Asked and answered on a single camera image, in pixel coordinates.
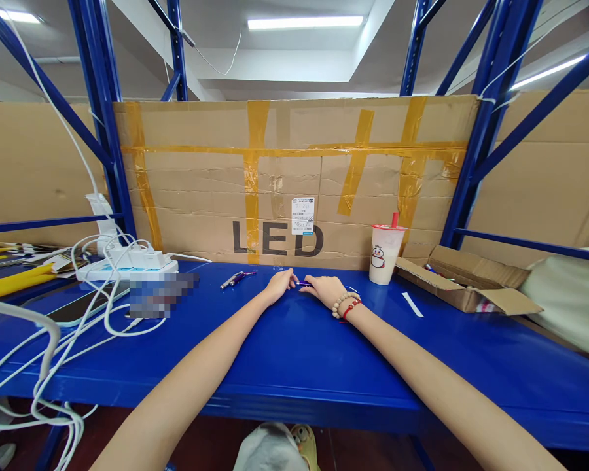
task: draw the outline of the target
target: blue steel shelving rack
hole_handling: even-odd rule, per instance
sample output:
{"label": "blue steel shelving rack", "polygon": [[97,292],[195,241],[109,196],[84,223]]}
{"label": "blue steel shelving rack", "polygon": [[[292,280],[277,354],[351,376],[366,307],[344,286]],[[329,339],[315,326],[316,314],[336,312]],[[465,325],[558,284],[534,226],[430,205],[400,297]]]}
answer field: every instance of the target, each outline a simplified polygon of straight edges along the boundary
{"label": "blue steel shelving rack", "polygon": [[[177,100],[187,101],[188,88],[183,41],[186,41],[190,46],[194,46],[194,43],[181,26],[179,0],[167,0],[168,13],[164,11],[157,0],[148,0],[148,2],[170,31],[173,52],[174,73],[162,96],[162,101],[169,101],[175,92]],[[416,3],[410,44],[401,82],[401,96],[412,95],[427,24],[443,7],[443,4],[445,4],[445,0],[436,0],[434,3],[432,0],[418,0]],[[48,90],[52,102],[102,162],[113,208],[111,217],[117,220],[123,230],[136,236],[113,113],[113,103],[122,101],[122,94],[116,70],[106,3],[105,0],[69,0],[69,5],[92,110],[100,118],[100,121],[95,122],[98,139],[88,131],[39,66],[37,64],[34,66],[44,87]],[[472,89],[472,93],[481,95],[483,100],[480,103],[476,122],[469,139],[465,163],[458,179],[441,244],[460,249],[465,236],[480,237],[589,260],[589,252],[581,249],[467,229],[482,179],[589,75],[589,53],[587,53],[585,59],[574,66],[517,128],[495,150],[493,149],[497,132],[507,109],[504,103],[510,99],[510,87],[516,80],[521,61],[512,66],[511,64],[527,48],[540,7],[541,0],[487,0],[469,31],[467,40],[437,90],[437,95],[447,93],[471,48],[475,45],[486,24],[491,20]],[[0,40],[33,80],[36,80],[18,39],[2,18],[0,18]],[[76,224],[104,218],[104,216],[87,216],[12,222],[0,224],[0,232]]]}
{"label": "blue steel shelving rack", "polygon": [[[97,116],[97,119],[94,121],[97,137],[94,137],[90,133],[89,129],[72,110],[68,102],[63,98],[59,90],[57,90],[39,65],[37,65],[35,60],[27,57],[17,36],[9,27],[7,21],[1,17],[0,41],[33,81],[39,85],[33,72],[33,67],[35,68],[41,80],[41,85],[48,92],[52,103],[103,164],[110,203],[113,210],[110,217],[116,220],[116,223],[123,231],[137,237],[129,190],[122,164],[120,140],[118,138],[118,130],[113,112],[113,103],[122,101],[122,93],[120,91],[116,59],[113,51],[113,39],[109,17],[107,15],[107,4],[105,0],[69,0],[68,3],[74,23],[92,112]],[[156,0],[149,0],[149,3],[170,30],[172,44],[174,74],[162,96],[162,101],[170,101],[175,91],[177,92],[177,100],[187,101],[188,88],[183,55],[183,41],[187,41],[191,46],[194,46],[194,44],[181,28],[179,0],[168,0],[168,11],[171,12],[170,18]],[[60,226],[63,224],[78,224],[103,219],[106,219],[106,216],[8,222],[0,224],[0,232]]]}
{"label": "blue steel shelving rack", "polygon": [[[434,5],[430,4],[430,0],[417,2],[401,83],[401,96],[412,95],[425,27],[443,3],[445,3],[444,0],[436,1]],[[467,40],[437,90],[437,95],[447,93],[471,48],[492,17],[472,89],[472,93],[482,96],[483,100],[478,109],[465,162],[458,178],[440,243],[453,249],[460,249],[465,236],[479,237],[589,260],[589,251],[467,229],[482,179],[589,76],[589,53],[587,53],[585,59],[574,66],[510,135],[495,150],[493,149],[507,108],[505,103],[510,99],[510,87],[515,83],[521,61],[510,65],[526,50],[540,7],[541,0],[487,0]]]}

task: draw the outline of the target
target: plastic cup lid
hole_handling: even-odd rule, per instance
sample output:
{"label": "plastic cup lid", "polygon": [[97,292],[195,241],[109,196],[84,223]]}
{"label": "plastic cup lid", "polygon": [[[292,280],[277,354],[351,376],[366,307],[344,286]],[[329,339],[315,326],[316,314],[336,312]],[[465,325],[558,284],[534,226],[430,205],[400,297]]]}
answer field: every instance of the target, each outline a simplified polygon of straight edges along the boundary
{"label": "plastic cup lid", "polygon": [[400,230],[400,231],[405,231],[406,228],[403,228],[401,226],[397,226],[396,228],[392,227],[392,226],[388,226],[387,224],[371,224],[372,228],[375,229],[384,229],[384,230]]}

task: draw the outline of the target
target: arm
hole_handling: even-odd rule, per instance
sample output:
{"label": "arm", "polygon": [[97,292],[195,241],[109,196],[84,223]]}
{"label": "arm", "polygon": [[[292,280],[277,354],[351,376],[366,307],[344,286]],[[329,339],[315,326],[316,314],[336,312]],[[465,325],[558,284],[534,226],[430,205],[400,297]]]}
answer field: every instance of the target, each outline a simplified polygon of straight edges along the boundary
{"label": "arm", "polygon": [[266,289],[195,346],[131,412],[91,469],[163,470],[259,317],[295,281],[292,268],[278,272]]}
{"label": "arm", "polygon": [[[306,277],[302,288],[331,308],[346,289],[336,277]],[[342,316],[353,299],[338,308]],[[486,470],[565,470],[526,430],[427,350],[357,304],[347,315],[425,405]]]}

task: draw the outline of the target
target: cartoon logo on cup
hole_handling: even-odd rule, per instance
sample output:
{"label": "cartoon logo on cup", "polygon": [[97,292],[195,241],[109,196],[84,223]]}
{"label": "cartoon logo on cup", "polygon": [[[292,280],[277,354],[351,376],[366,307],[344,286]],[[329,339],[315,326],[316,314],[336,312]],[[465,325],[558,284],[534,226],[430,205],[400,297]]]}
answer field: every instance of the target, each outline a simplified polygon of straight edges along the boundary
{"label": "cartoon logo on cup", "polygon": [[386,262],[384,262],[384,251],[379,245],[373,247],[371,253],[371,265],[375,268],[384,268],[386,266]]}

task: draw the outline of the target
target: ceiling light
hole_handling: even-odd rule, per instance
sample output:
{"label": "ceiling light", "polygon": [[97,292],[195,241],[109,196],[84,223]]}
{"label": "ceiling light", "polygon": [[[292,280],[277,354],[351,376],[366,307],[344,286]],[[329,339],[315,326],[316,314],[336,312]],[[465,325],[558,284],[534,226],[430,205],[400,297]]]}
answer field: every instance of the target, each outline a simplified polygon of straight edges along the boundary
{"label": "ceiling light", "polygon": [[583,60],[585,58],[585,56],[580,56],[579,58],[572,59],[569,62],[565,62],[565,63],[563,63],[561,65],[557,65],[553,69],[546,70],[545,72],[541,72],[540,74],[537,74],[537,75],[534,75],[534,76],[532,76],[530,78],[527,78],[525,80],[522,80],[521,82],[517,82],[515,85],[513,85],[512,87],[510,87],[510,89],[511,90],[517,90],[519,87],[523,87],[524,85],[528,85],[529,83],[532,83],[535,80],[542,79],[543,77],[547,77],[548,75],[551,75],[551,74],[556,73],[558,71],[561,71],[563,69],[567,69],[568,67],[571,67],[572,65],[578,64],[578,62],[580,62],[581,60]]}
{"label": "ceiling light", "polygon": [[8,20],[9,18],[13,21],[21,23],[41,23],[33,14],[27,12],[14,12],[11,10],[0,10],[0,18]]}
{"label": "ceiling light", "polygon": [[315,27],[360,26],[362,16],[317,16],[315,18],[273,18],[249,20],[249,29],[298,29]]}

